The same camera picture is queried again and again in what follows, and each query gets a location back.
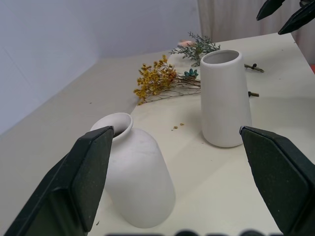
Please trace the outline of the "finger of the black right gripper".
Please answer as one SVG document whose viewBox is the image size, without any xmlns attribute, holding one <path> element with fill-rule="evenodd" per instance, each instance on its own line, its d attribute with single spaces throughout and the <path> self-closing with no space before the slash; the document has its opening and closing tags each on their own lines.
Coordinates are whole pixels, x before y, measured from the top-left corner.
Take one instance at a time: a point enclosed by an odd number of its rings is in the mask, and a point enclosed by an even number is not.
<svg viewBox="0 0 315 236">
<path fill-rule="evenodd" d="M 315 18 L 315 2 L 314 1 L 301 1 L 301 8 L 295 12 L 279 30 L 278 34 L 291 33 L 300 29 L 302 26 L 308 24 Z"/>
<path fill-rule="evenodd" d="M 276 10 L 278 10 L 285 0 L 266 0 L 263 6 L 260 8 L 256 20 L 262 20 L 270 15 L 272 15 Z"/>
</svg>

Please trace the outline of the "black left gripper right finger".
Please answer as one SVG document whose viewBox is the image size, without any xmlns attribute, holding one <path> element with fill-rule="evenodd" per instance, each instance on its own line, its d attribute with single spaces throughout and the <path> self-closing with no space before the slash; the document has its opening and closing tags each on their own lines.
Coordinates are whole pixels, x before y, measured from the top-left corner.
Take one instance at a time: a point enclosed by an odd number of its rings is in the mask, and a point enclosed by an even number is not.
<svg viewBox="0 0 315 236">
<path fill-rule="evenodd" d="M 285 236 L 315 234 L 315 166 L 286 137 L 242 126 L 253 179 Z"/>
</svg>

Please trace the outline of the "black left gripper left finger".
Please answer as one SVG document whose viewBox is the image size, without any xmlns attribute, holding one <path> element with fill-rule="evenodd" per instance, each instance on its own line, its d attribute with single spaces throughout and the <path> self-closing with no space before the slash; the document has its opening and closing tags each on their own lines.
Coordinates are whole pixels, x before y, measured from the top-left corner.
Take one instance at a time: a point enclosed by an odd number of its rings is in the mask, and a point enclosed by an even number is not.
<svg viewBox="0 0 315 236">
<path fill-rule="evenodd" d="M 44 176 L 7 236 L 86 236 L 104 190 L 114 128 L 77 139 L 69 153 Z"/>
</svg>

